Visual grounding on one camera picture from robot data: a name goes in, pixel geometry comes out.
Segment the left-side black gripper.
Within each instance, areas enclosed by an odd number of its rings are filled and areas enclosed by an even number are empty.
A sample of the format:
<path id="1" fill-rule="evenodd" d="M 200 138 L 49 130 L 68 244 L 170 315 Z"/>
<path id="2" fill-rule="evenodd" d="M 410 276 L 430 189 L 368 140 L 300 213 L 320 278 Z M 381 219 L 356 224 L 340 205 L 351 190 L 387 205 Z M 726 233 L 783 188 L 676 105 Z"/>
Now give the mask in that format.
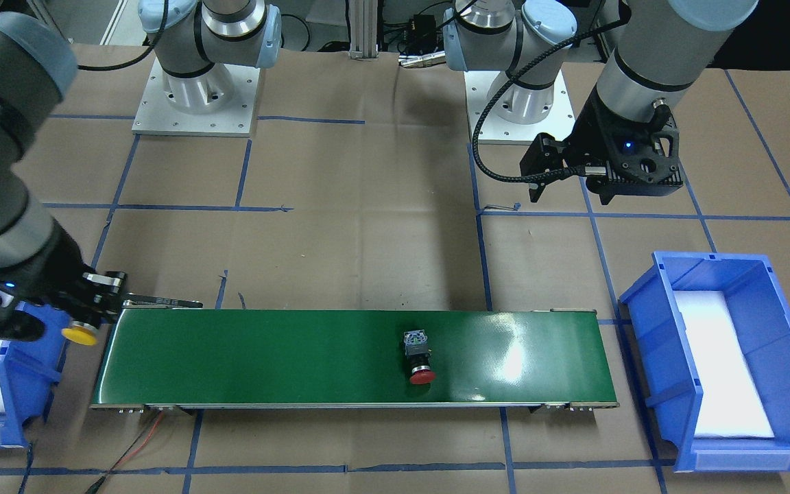
<path id="1" fill-rule="evenodd" d="M 593 89 L 566 143 L 539 132 L 520 160 L 521 177 L 545 175 L 530 179 L 530 202 L 539 201 L 552 182 L 580 176 L 585 165 L 604 169 L 586 181 L 602 205 L 617 195 L 665 196 L 683 187 L 678 127 L 670 106 L 652 106 L 649 118 L 630 121 L 610 110 Z"/>

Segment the right-side silver robot arm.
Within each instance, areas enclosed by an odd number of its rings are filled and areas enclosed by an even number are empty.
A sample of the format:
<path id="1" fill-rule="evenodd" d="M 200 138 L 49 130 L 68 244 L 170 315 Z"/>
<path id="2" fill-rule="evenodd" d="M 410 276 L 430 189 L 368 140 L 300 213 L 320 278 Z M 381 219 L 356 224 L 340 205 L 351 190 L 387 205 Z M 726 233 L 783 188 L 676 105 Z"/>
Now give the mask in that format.
<path id="1" fill-rule="evenodd" d="M 72 236 L 12 171 L 77 73 L 126 69 L 154 54 L 173 106 L 206 113 L 231 97 L 226 65 L 270 68 L 281 48 L 281 13 L 265 1 L 143 1 L 139 15 L 145 51 L 99 66 L 79 63 L 42 21 L 0 12 L 0 340 L 44 336 L 46 325 L 16 307 L 27 303 L 62 310 L 70 319 L 63 336 L 92 345 L 130 296 L 125 273 L 84 263 Z"/>

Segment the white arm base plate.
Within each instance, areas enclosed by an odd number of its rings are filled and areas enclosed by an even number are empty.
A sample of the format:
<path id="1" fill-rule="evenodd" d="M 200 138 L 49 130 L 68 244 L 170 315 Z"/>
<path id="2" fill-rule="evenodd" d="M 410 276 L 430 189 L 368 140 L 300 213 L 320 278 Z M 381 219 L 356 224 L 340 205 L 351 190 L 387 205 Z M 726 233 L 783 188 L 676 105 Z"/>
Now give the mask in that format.
<path id="1" fill-rule="evenodd" d="M 469 71 L 464 74 L 469 137 L 480 113 L 505 82 L 501 71 Z M 479 143 L 498 145 L 530 144 L 539 132 L 548 132 L 562 141 L 573 131 L 573 107 L 562 72 L 553 84 L 542 90 L 518 85 L 508 88 L 487 115 L 479 134 Z"/>

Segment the right-side black gripper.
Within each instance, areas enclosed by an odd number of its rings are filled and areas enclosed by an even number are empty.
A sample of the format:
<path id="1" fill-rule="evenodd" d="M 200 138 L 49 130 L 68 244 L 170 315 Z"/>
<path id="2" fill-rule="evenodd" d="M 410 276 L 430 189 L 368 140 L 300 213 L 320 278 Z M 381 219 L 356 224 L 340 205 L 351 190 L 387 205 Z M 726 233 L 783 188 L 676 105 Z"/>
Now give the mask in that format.
<path id="1" fill-rule="evenodd" d="M 0 269 L 0 340 L 39 340 L 46 325 L 16 306 L 49 305 L 73 321 L 100 325 L 116 322 L 123 309 L 128 275 L 91 271 L 80 248 L 59 222 L 41 251 L 16 266 Z"/>

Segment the left-side silver robot arm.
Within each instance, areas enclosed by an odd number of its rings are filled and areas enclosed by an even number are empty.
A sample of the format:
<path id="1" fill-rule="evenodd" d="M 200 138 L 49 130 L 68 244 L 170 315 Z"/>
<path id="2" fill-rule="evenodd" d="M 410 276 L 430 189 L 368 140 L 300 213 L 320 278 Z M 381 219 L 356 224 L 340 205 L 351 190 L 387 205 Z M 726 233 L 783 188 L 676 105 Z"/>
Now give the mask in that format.
<path id="1" fill-rule="evenodd" d="M 548 185 L 583 177 L 608 205 L 619 195 L 663 197 L 684 184 L 673 116 L 684 94 L 715 58 L 756 1 L 628 1 L 617 21 L 580 32 L 557 1 L 455 1 L 444 15 L 449 69 L 492 70 L 496 80 L 471 129 L 477 169 L 502 183 L 529 185 L 532 201 Z M 566 50 L 620 30 L 604 69 L 571 133 L 539 132 L 520 160 L 520 173 L 492 171 L 479 141 L 490 115 L 518 124 L 540 121 L 552 103 Z"/>

